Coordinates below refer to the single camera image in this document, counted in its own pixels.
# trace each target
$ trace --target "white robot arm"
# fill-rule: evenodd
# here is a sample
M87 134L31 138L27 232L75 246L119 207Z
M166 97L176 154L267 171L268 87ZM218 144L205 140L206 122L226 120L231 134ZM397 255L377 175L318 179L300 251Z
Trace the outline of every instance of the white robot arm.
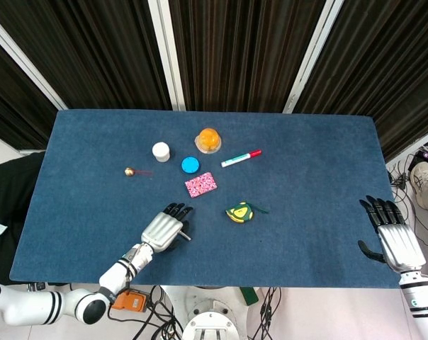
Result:
M415 233L393 202L371 196L367 199L369 203L360 202L378 234L383 253L370 251L363 241L358 242L359 247L370 259L388 264L400 274L399 285L412 317L423 339L428 340L428 277L420 272L426 261Z
M0 311L5 323L14 326L53 324L62 315L69 315L85 324L102 318L116 296L128 287L129 282L152 260L153 253L166 250L184 233L188 222L181 220L192 210L184 204L172 203L147 226L142 243L136 244L99 279L96 293L76 289L68 293L19 292L0 285Z

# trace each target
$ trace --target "black curtain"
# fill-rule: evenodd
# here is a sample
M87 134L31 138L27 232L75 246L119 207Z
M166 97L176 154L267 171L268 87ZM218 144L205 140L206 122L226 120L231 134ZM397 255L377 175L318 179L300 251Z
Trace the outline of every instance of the black curtain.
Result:
M0 1L0 24L70 108L171 109L147 1Z
M16 149L44 149L56 112L0 47L0 138Z
M319 0L171 0L187 110L282 112Z
M386 159L426 134L428 0L346 0L295 112L373 117Z

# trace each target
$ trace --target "person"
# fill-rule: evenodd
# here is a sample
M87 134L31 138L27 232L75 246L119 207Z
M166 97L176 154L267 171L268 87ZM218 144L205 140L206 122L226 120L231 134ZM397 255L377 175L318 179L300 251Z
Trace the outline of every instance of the person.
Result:
M0 284L10 285L9 272L21 238L44 152L0 164Z
M421 208L428 210L428 163L423 161L416 164L411 171L410 180L417 203Z

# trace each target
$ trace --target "marker pen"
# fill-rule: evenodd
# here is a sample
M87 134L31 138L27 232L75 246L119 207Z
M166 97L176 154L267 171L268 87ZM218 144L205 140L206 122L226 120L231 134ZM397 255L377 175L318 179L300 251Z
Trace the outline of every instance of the marker pen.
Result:
M222 163L220 163L220 165L222 165L222 168L225 168L226 166L245 161L246 159L249 159L249 158L254 158L256 156L259 156L260 154L261 154L261 150L254 150L247 154L242 154L241 156L228 159L227 161L223 161Z

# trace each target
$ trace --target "red marker cap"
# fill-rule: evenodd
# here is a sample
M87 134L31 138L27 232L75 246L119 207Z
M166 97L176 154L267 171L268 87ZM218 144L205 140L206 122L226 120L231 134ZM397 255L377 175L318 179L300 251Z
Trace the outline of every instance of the red marker cap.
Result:
M261 150L254 150L254 151L249 152L249 154L250 154L250 158L259 156L261 154Z

